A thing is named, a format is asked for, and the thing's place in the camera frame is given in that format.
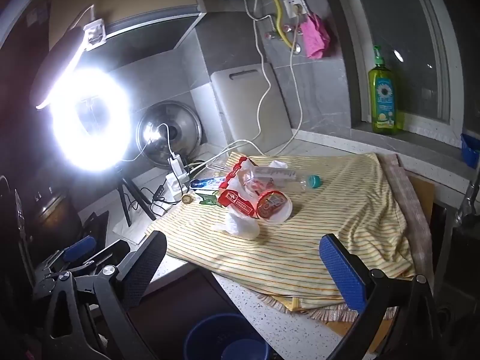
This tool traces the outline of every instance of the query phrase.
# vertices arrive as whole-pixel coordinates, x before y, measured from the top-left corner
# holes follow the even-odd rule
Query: metal faucet
[[[454,227],[460,227],[464,224],[465,218],[468,215],[475,216],[480,219],[480,215],[477,217],[477,210],[475,210],[475,200],[477,198],[480,188],[480,160],[477,163],[477,169],[475,177],[469,182],[469,186],[463,195],[462,204],[460,204],[457,213],[454,218]]]

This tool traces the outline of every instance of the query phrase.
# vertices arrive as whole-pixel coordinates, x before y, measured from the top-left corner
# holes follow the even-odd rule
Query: pink towel
[[[320,59],[323,52],[330,44],[330,36],[328,35],[322,19],[314,13],[307,16],[307,20],[301,23],[300,28],[303,32],[303,42],[307,57],[312,59]]]

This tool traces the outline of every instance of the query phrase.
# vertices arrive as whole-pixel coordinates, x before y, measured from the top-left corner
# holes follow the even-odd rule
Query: striped tablecloth
[[[233,153],[227,164],[239,157]],[[261,166],[273,160],[251,159]],[[300,309],[343,301],[318,255],[320,238],[327,233],[334,233],[370,269],[382,269],[391,278],[414,274],[406,221],[375,154],[275,159],[323,180],[318,190],[289,194],[294,209],[285,223],[260,223],[259,237],[245,240],[212,229],[224,221],[226,209],[180,203],[148,231],[166,235],[169,255],[257,292],[298,299]]]

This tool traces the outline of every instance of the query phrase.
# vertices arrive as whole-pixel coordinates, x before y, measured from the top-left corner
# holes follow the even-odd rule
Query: yellow gas hose
[[[282,38],[282,40],[285,42],[285,44],[289,47],[289,49],[291,49],[292,43],[290,43],[289,38],[287,38],[287,36],[282,30],[282,6],[280,5],[280,0],[273,1],[275,2],[275,7],[277,8],[277,22],[275,23],[275,26],[277,27],[277,32]]]

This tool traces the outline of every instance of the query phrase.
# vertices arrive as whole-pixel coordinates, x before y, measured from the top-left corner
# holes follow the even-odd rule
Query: gray tile wall
[[[127,64],[111,71],[110,75],[121,83],[130,98],[131,139],[125,158],[133,159],[139,152],[135,141],[136,127],[150,105],[164,100],[174,100],[195,109],[179,49]],[[122,165],[132,178],[153,168],[143,156]]]
[[[252,21],[244,12],[210,12],[196,26],[208,74],[260,63]]]
[[[182,41],[178,49],[181,53],[181,64],[187,77],[189,89],[192,90],[209,83],[210,77],[195,28]]]
[[[292,63],[303,107],[301,130],[344,136],[350,133],[351,127],[350,99],[337,29],[327,0],[306,0],[306,2],[310,10],[325,23],[331,42],[324,57],[314,60],[306,57],[303,39],[301,36],[298,37],[302,52],[300,55],[293,56]],[[280,0],[280,3],[282,9],[284,9],[283,0]],[[268,13],[275,14],[273,0],[260,0],[259,4],[256,16],[259,17]],[[249,0],[249,7],[253,9],[253,0]],[[295,24],[295,19],[290,20],[291,24]],[[285,9],[283,11],[283,22],[289,22]],[[277,76],[291,126],[296,128],[300,120],[300,112],[289,66],[289,49],[281,40],[267,40],[264,37],[265,32],[271,31],[268,20],[260,22],[258,29],[259,37],[265,47],[267,60],[272,64]]]

